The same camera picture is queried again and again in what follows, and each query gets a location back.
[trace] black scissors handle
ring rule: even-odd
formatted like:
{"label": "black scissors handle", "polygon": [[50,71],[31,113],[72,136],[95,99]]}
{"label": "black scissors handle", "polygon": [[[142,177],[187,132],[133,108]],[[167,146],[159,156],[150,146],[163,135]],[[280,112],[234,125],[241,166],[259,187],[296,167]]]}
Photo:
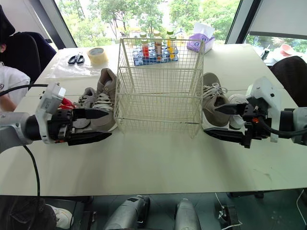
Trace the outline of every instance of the black scissors handle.
{"label": "black scissors handle", "polygon": [[71,58],[69,58],[68,60],[68,64],[70,65],[74,65],[75,63],[77,63],[77,65],[83,64],[85,61],[83,55],[77,54],[72,56]]}

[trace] floor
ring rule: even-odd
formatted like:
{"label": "floor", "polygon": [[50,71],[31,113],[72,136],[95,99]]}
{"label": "floor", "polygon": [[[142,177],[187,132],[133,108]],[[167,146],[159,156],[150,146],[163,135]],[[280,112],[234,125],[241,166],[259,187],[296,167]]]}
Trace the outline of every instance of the floor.
{"label": "floor", "polygon": [[[282,190],[265,193],[263,199],[255,198],[253,195],[238,198],[229,198],[226,193],[218,193],[223,205],[234,205],[238,219],[243,223],[241,230],[304,230],[304,222],[297,210],[296,199],[301,190]],[[108,217],[115,209],[130,196],[95,196],[91,204],[77,203],[74,213],[75,223],[73,230],[102,230]],[[189,199],[199,216],[203,230],[219,230],[221,226],[217,219],[215,204],[217,199],[214,193],[203,194],[161,194],[149,195],[151,206],[146,228],[172,230],[174,225],[175,205],[183,198]],[[73,201],[56,201],[58,207],[74,208]],[[303,193],[299,207],[307,219],[307,194]],[[94,220],[88,228],[90,211],[97,212]]]}

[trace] white wire basket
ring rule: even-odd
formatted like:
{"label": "white wire basket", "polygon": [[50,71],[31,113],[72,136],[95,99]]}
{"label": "white wire basket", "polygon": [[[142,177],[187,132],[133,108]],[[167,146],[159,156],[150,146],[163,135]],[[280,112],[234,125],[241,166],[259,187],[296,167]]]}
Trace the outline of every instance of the white wire basket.
{"label": "white wire basket", "polygon": [[[149,52],[155,53],[150,59],[142,55],[141,39],[120,40],[114,118],[121,131],[176,131],[194,137],[200,129],[205,44],[178,39],[169,49],[168,42],[162,39],[157,55],[154,39],[148,39]],[[200,51],[188,50],[190,42],[200,43]]]}

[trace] tape roll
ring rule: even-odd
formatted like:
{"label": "tape roll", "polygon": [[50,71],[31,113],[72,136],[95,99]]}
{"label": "tape roll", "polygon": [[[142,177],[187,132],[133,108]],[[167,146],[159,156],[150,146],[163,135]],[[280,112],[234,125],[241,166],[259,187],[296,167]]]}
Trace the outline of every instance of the tape roll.
{"label": "tape roll", "polygon": [[87,55],[90,58],[92,65],[101,65],[107,62],[107,56],[103,48],[93,48],[87,52]]}

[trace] tissue box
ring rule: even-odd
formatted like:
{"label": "tissue box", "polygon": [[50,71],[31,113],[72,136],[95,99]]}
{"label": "tissue box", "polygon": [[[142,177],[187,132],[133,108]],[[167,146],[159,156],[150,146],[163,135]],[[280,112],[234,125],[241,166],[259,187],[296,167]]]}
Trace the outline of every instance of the tissue box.
{"label": "tissue box", "polygon": [[[211,50],[211,48],[214,44],[214,41],[215,41],[214,36],[212,36],[209,39],[206,35],[203,35],[203,34],[194,34],[194,35],[190,36],[189,39],[205,41],[205,47],[204,47],[205,53],[207,53],[209,50]],[[199,52],[200,51],[200,43],[196,42],[196,41],[190,41],[187,44],[187,48],[190,49],[190,50]]]}

